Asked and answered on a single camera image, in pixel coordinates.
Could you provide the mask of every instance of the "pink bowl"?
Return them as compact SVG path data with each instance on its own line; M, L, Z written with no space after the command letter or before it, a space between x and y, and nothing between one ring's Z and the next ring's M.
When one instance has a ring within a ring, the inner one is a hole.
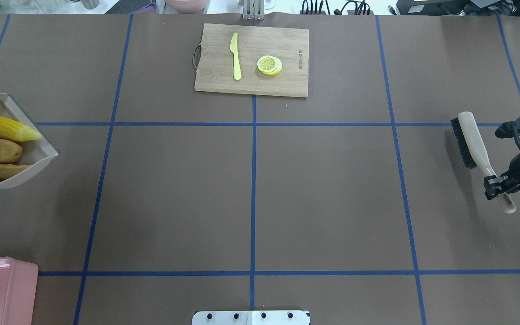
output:
M176 9L179 13L198 12L210 3L210 0L166 0L166 4Z
M0 257L0 325L31 325L37 265Z

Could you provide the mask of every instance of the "yellow lemon slice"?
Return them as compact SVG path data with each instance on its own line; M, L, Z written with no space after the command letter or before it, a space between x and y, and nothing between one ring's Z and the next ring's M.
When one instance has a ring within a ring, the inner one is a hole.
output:
M263 56L258 59L258 70L262 71L263 74L269 74L274 72L276 68L276 60L273 56Z
M280 61L280 59L277 57L274 57L274 59L276 61L276 66L274 67L274 70L272 72L266 73L269 76L276 76L282 71L282 61Z

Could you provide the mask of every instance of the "white metal plate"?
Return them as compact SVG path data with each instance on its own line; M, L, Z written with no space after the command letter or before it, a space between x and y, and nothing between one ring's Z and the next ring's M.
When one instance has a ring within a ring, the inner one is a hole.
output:
M310 325L309 315L309 311L208 311L194 314L192 325Z

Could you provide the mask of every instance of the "cutting board handle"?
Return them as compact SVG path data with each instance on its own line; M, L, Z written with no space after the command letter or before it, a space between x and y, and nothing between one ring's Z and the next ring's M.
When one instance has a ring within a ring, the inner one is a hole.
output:
M198 49L200 49L200 58L202 57L202 41L200 41L200 44L196 46L194 49L194 55L192 56L192 65L194 66L194 70L198 72L198 65L196 64L196 53L198 53Z

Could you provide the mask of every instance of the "wooden board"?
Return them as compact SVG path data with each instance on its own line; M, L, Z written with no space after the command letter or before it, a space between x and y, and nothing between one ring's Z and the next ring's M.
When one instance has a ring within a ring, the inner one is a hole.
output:
M238 33L242 79L232 75L230 41ZM215 93L308 97L308 29L204 24L202 55L194 89ZM256 68L258 58L282 61L282 72L267 76Z

